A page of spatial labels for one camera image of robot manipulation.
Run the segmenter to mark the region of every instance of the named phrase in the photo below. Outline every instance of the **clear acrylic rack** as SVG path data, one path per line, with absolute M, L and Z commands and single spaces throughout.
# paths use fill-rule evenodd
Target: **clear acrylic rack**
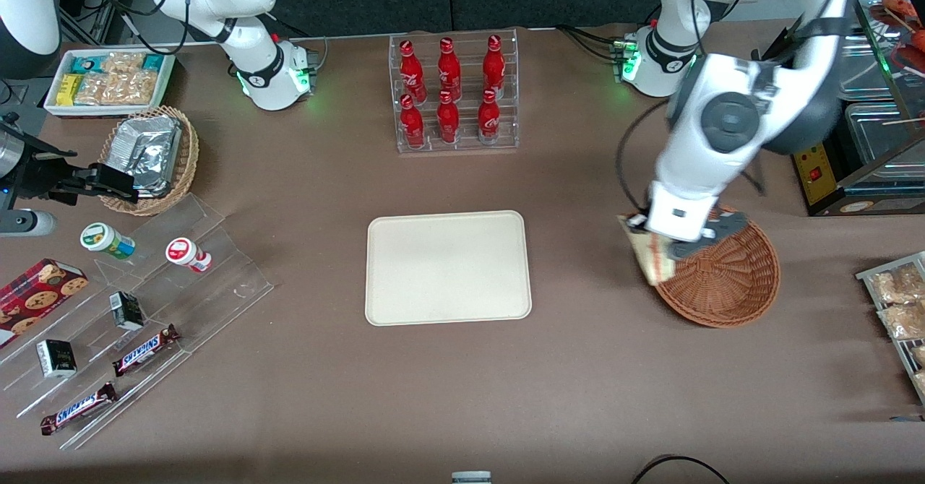
M 118 402 L 72 421 L 50 437 L 61 449 L 80 448 L 133 402 L 192 356 L 205 342 L 273 289 L 252 260 L 241 253 L 220 226 L 223 218 L 195 195 L 152 218 L 129 236 L 136 250 L 126 261 L 100 256 L 97 273 L 78 296 L 82 300 L 57 310 L 37 323 L 26 338 L 0 351 L 0 388 L 17 417 L 34 422 L 35 435 L 46 415 L 112 381 Z M 212 254 L 212 267 L 202 274 L 168 263 L 164 249 L 185 236 Z M 139 330 L 119 329 L 109 310 L 109 295 L 117 290 L 134 294 L 145 313 Z M 112 362 L 173 324 L 181 339 L 125 376 L 116 378 Z M 43 378 L 35 345 L 40 340 L 70 342 L 78 372 L 67 379 Z
M 498 100 L 500 121 L 498 142 L 485 145 L 478 141 L 478 108 L 482 104 L 483 76 L 482 61 L 489 49 L 489 36 L 502 38 L 504 56 L 504 96 Z M 460 112 L 459 139 L 455 144 L 446 144 L 440 139 L 436 121 L 436 108 L 440 105 L 440 79 L 436 63 L 440 59 L 440 39 L 452 38 L 456 57 L 462 66 L 462 98 L 456 102 Z M 406 93 L 402 82 L 402 54 L 399 43 L 409 40 L 414 45 L 414 55 L 423 67 L 423 83 L 427 88 L 427 100 L 417 106 L 423 116 L 425 145 L 421 149 L 408 146 L 402 132 L 402 106 L 399 99 Z M 440 34 L 402 34 L 389 39 L 389 76 L 392 87 L 392 109 L 395 114 L 395 138 L 399 152 L 405 154 L 426 154 L 426 152 L 490 152 L 503 148 L 516 148 L 520 144 L 520 125 L 517 110 L 520 104 L 519 55 L 516 30 L 467 30 L 467 32 Z

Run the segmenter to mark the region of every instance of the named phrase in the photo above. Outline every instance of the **cookie box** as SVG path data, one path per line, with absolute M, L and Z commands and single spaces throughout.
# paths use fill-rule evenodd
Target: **cookie box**
M 87 283 L 82 270 L 46 258 L 0 289 L 0 348 Z

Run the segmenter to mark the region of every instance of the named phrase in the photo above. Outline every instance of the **wicker basket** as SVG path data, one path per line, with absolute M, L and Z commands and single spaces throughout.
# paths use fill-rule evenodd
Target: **wicker basket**
M 674 277 L 655 286 L 678 314 L 708 327 L 739 327 L 759 319 L 779 289 L 777 253 L 751 221 L 739 233 L 678 261 Z
M 196 161 L 199 159 L 199 138 L 196 136 L 196 129 L 192 128 L 192 125 L 189 124 L 189 119 L 181 111 L 169 108 L 169 106 L 158 106 L 158 108 L 145 110 L 145 112 L 132 115 L 131 118 L 153 118 L 153 116 L 172 116 L 172 118 L 179 119 L 183 124 L 183 135 L 179 140 L 179 151 L 176 152 L 176 164 L 174 165 L 171 180 L 171 192 L 159 199 L 139 199 L 138 204 L 132 204 L 115 197 L 100 197 L 103 199 L 103 204 L 113 211 L 138 215 L 138 217 L 157 215 L 178 203 L 183 198 L 183 195 L 189 191 L 189 186 L 192 185 L 192 178 L 196 174 Z M 100 162 L 106 161 L 106 155 L 109 155 L 109 147 L 112 146 L 115 136 L 116 129 L 113 129 L 109 133 L 106 144 L 103 145 Z

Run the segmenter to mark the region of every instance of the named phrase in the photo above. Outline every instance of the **red coca-cola bottle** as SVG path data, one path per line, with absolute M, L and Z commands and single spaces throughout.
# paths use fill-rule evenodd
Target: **red coca-cola bottle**
M 436 68 L 440 71 L 440 88 L 448 90 L 454 102 L 459 101 L 463 96 L 463 69 L 460 59 L 453 52 L 453 40 L 440 39 L 440 60 Z
M 405 89 L 410 93 L 414 105 L 420 105 L 427 101 L 427 87 L 423 86 L 423 67 L 417 56 L 414 56 L 414 46 L 409 40 L 399 43 L 399 51 L 402 53 L 402 81 Z
M 450 91 L 440 91 L 440 106 L 436 108 L 436 120 L 440 123 L 440 139 L 446 144 L 454 144 L 460 129 L 460 112 L 453 103 Z
M 402 95 L 402 131 L 413 149 L 423 148 L 423 118 L 410 95 Z
M 489 36 L 489 53 L 482 61 L 482 73 L 485 75 L 483 88 L 495 91 L 495 99 L 504 97 L 504 55 L 502 55 L 502 38 L 496 34 Z
M 482 106 L 478 108 L 478 139 L 482 144 L 495 144 L 498 141 L 498 120 L 502 112 L 495 102 L 495 91 L 485 89 L 482 93 Z

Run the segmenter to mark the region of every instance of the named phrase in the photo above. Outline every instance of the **table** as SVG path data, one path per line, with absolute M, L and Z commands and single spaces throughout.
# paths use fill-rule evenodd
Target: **table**
M 748 56 L 782 26 L 720 23 L 705 46 Z M 4 482 L 628 482 L 666 452 L 733 482 L 921 481 L 925 428 L 886 421 L 921 408 L 853 279 L 922 250 L 921 218 L 805 217 L 789 157 L 764 155 L 770 196 L 737 180 L 723 201 L 777 247 L 777 303 L 742 329 L 687 322 L 616 221 L 616 142 L 655 100 L 562 34 L 519 34 L 522 145 L 498 155 L 397 154 L 385 37 L 333 40 L 317 95 L 279 113 L 241 95 L 218 47 L 184 50 L 166 102 L 202 140 L 194 192 L 280 287 L 79 451 L 0 401 Z M 667 137 L 656 114 L 627 148 L 638 194 Z M 88 163 L 112 125 L 49 118 L 42 138 Z M 90 266 L 83 226 L 142 222 L 90 199 L 32 206 L 60 228 L 0 241 L 0 280 L 44 256 Z M 366 323 L 373 218 L 496 209 L 525 218 L 526 319 Z M 685 474 L 665 481 L 699 481 Z

